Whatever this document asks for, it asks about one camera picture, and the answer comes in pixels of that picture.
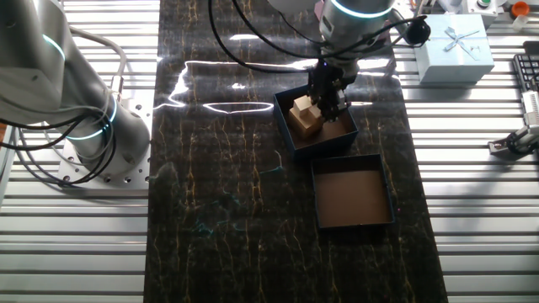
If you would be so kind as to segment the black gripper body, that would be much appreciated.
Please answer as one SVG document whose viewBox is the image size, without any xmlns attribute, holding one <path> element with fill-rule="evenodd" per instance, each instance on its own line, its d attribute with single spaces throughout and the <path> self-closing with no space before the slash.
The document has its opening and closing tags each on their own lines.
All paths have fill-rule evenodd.
<svg viewBox="0 0 539 303">
<path fill-rule="evenodd" d="M 333 66 L 326 61 L 318 61 L 308 72 L 307 95 L 311 86 L 323 88 L 323 98 L 330 92 L 344 90 L 357 77 L 357 65 L 352 62 L 344 66 Z"/>
</svg>

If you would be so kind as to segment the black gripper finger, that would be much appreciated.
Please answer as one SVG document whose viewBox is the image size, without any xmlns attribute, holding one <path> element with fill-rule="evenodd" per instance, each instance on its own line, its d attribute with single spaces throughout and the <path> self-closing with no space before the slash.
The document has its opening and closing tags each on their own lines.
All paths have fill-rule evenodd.
<svg viewBox="0 0 539 303">
<path fill-rule="evenodd" d="M 326 121 L 335 121 L 349 106 L 344 90 L 330 92 L 323 99 L 323 118 Z"/>
<path fill-rule="evenodd" d="M 309 97 L 313 105 L 316 105 L 320 110 L 323 109 L 323 88 L 311 86 L 309 88 Z"/>
</svg>

